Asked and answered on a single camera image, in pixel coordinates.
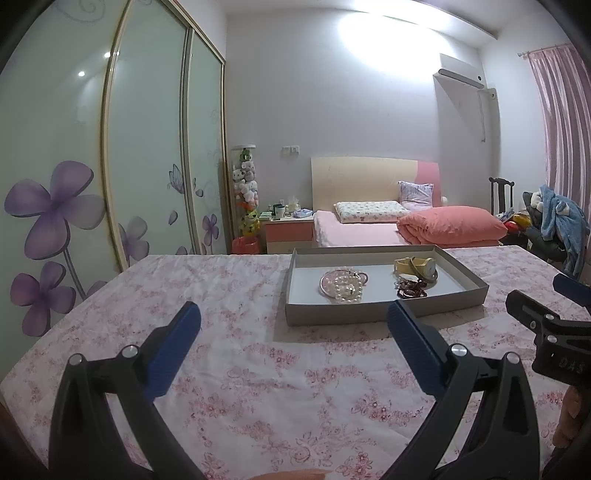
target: pink headboard panel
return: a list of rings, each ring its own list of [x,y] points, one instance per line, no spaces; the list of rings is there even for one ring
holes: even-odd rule
[[[419,185],[433,183],[433,206],[441,206],[441,179],[439,177],[439,165],[426,161],[418,162],[417,178],[414,183]]]

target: pink floral bedspread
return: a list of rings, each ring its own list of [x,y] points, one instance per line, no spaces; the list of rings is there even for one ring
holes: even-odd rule
[[[483,307],[426,317],[448,342],[500,358],[517,352],[530,376],[543,458],[565,387],[531,371],[534,335],[505,311],[519,288],[566,319],[585,310],[555,293],[557,271],[518,247],[450,251],[490,284]],[[418,387],[384,323],[291,329],[284,317],[288,255],[152,256],[74,309],[1,384],[27,440],[47,461],[51,412],[68,357],[116,355],[166,325],[187,300],[203,328],[168,394],[156,400],[178,441],[212,480],[321,467],[329,479],[377,479],[402,452],[433,399]],[[143,455],[110,398],[124,441]],[[476,415],[474,395],[445,460]]]

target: headboard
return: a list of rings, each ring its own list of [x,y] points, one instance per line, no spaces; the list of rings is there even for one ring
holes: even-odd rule
[[[312,158],[314,210],[337,202],[384,202],[400,198],[399,181],[433,183],[433,206],[441,206],[439,165],[417,160],[370,157]]]

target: human hand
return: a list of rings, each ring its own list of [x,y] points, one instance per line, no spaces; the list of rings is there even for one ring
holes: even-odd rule
[[[577,417],[583,408],[583,396],[574,387],[564,394],[560,420],[552,437],[552,443],[556,448],[568,448],[581,429],[581,420]]]
[[[330,470],[310,468],[308,470],[295,470],[291,472],[266,473],[255,476],[251,480],[324,480]]]

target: stuffed animal tower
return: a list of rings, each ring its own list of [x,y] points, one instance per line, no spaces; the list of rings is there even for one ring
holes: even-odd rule
[[[244,148],[239,161],[240,165],[232,172],[236,204],[245,209],[241,225],[242,235],[253,236],[258,233],[260,222],[256,211],[258,207],[258,185],[255,180],[255,164],[252,161],[251,151]]]

